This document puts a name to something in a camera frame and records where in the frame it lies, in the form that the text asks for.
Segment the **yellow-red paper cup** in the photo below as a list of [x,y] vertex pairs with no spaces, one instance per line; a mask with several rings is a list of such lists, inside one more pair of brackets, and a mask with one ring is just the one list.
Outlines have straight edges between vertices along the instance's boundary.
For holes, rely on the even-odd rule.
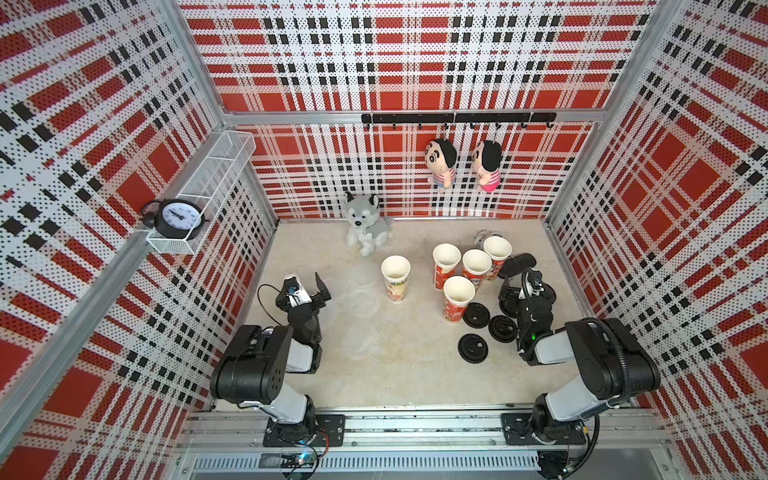
[[411,272],[411,264],[401,255],[387,257],[381,264],[388,298],[393,302],[404,300]]

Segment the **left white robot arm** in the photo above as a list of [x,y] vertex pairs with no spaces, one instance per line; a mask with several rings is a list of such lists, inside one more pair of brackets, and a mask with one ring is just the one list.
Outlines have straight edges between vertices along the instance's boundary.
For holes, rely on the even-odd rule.
[[319,312],[331,294],[320,276],[315,282],[317,291],[310,294],[298,277],[285,278],[275,305],[287,314],[287,323],[241,326],[210,380],[214,399],[256,408],[269,417],[266,441],[271,446],[310,445],[319,430],[311,397],[285,380],[288,374],[314,374],[320,366]]

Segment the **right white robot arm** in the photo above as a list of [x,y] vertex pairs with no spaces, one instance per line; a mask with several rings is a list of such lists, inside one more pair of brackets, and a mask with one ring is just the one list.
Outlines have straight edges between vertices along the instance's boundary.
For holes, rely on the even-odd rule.
[[659,388],[656,362],[620,320],[584,318],[554,330],[556,294],[540,271],[524,268],[519,287],[510,284],[509,274],[500,277],[499,307],[516,325],[520,358],[530,366],[578,367],[569,382],[539,395],[529,413],[502,418],[509,445],[582,444],[587,420]]

